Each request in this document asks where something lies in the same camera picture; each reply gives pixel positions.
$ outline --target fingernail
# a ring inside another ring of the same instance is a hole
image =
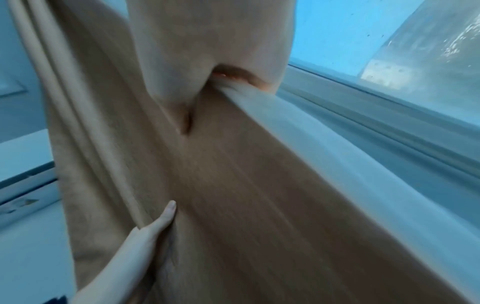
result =
[[[168,209],[175,209],[176,206],[177,206],[177,202],[175,202],[174,200],[171,200],[170,202],[168,202],[167,208]]]

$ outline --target glass pane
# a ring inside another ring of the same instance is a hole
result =
[[[298,0],[291,64],[480,126],[478,0]]]

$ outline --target finger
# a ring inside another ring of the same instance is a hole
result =
[[[174,200],[171,200],[163,210],[163,213],[160,215],[160,217],[148,226],[154,237],[158,236],[160,232],[170,225],[175,217],[176,210],[177,203]]]

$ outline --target beige blanket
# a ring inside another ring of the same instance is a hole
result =
[[[178,135],[146,91],[128,22],[108,7],[10,7],[48,96],[79,288],[174,199],[131,302],[464,302],[209,85]]]

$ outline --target skin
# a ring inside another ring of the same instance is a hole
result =
[[[125,303],[145,276],[155,253],[157,238],[173,221],[177,204],[170,201],[150,225],[135,227],[98,276],[72,299],[72,304]]]
[[[178,132],[213,75],[276,92],[288,63],[295,0],[127,0],[146,89]]]

